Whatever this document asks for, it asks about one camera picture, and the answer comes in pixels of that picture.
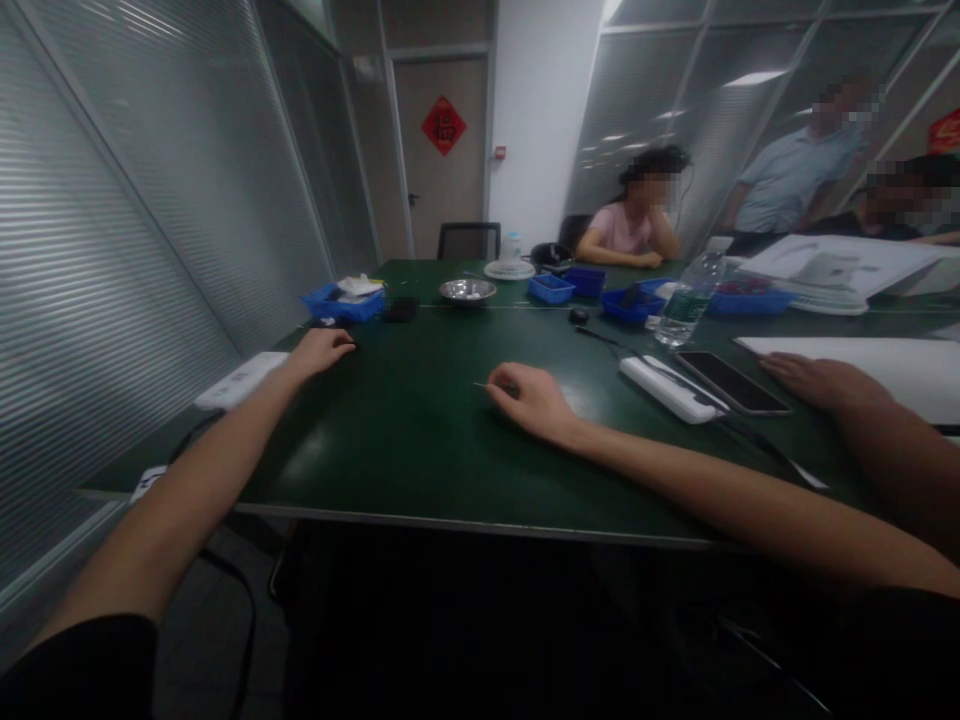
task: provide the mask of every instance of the light blue shirt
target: light blue shirt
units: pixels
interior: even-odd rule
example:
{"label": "light blue shirt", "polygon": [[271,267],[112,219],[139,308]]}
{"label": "light blue shirt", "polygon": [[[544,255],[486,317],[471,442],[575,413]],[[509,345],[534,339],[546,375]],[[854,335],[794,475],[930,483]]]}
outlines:
{"label": "light blue shirt", "polygon": [[860,129],[849,125],[820,140],[811,138],[806,127],[774,140],[738,178],[753,187],[740,206],[734,228],[792,231],[817,189],[847,174],[862,139]]}

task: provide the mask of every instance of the office chair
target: office chair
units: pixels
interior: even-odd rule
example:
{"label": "office chair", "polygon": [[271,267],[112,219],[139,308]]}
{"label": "office chair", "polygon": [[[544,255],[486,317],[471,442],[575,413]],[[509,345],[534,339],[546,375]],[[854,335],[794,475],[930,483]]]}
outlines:
{"label": "office chair", "polygon": [[592,219],[593,215],[567,215],[560,223],[560,237],[557,242],[576,255],[577,245],[590,227]]}
{"label": "office chair", "polygon": [[443,223],[440,226],[437,260],[496,260],[499,257],[500,223]]}

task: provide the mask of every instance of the water bottle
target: water bottle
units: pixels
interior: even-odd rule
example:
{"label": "water bottle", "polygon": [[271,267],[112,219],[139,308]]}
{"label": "water bottle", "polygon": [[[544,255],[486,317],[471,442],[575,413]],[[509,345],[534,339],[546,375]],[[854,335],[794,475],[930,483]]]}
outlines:
{"label": "water bottle", "polygon": [[732,242],[733,238],[729,237],[710,238],[703,254],[683,271],[654,335],[664,345],[680,347],[693,335],[710,298],[723,282],[726,272],[724,253]]}
{"label": "water bottle", "polygon": [[508,263],[520,262],[522,252],[523,241],[520,240],[520,233],[507,233],[503,248],[500,250],[500,260]]}

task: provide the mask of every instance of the blue plastic bin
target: blue plastic bin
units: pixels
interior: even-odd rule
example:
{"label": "blue plastic bin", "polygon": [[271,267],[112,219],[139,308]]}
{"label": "blue plastic bin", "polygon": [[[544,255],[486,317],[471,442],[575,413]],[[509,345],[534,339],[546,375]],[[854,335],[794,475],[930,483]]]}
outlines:
{"label": "blue plastic bin", "polygon": [[573,285],[555,275],[537,275],[527,283],[527,292],[548,305],[559,305],[573,297]]}
{"label": "blue plastic bin", "polygon": [[762,295],[715,293],[707,312],[711,315],[779,315],[797,299],[794,293],[767,290]]}
{"label": "blue plastic bin", "polygon": [[383,310],[383,290],[372,293],[362,303],[342,303],[336,300],[327,300],[330,294],[337,289],[336,283],[324,285],[300,299],[315,318],[344,318],[355,323],[366,322]]}
{"label": "blue plastic bin", "polygon": [[570,268],[563,279],[573,283],[573,294],[583,297],[600,297],[604,286],[607,284],[606,270],[593,270],[592,268]]}
{"label": "blue plastic bin", "polygon": [[[640,283],[640,290],[648,295],[653,295],[658,287],[667,282],[676,281],[672,278],[645,280],[644,282]],[[629,289],[630,288],[624,288],[623,290],[611,290],[610,292],[603,293],[603,295],[600,296],[600,304],[603,305],[603,311],[609,315],[619,318],[620,320],[623,320],[624,322],[642,323],[646,322],[650,315],[656,315],[662,311],[663,306],[667,304],[667,301],[663,298],[657,298],[651,302],[638,303],[629,310],[625,310],[624,308],[620,307],[620,301],[623,299],[624,294]]]}

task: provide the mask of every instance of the red decoration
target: red decoration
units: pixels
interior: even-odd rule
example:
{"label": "red decoration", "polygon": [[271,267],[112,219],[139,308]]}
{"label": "red decoration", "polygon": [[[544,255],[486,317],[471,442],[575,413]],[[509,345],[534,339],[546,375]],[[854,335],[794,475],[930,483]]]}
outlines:
{"label": "red decoration", "polygon": [[930,152],[936,155],[960,152],[960,108],[930,126]]}
{"label": "red decoration", "polygon": [[450,101],[441,95],[420,129],[430,138],[430,142],[436,146],[440,154],[446,157],[467,129],[467,124],[453,109]]}

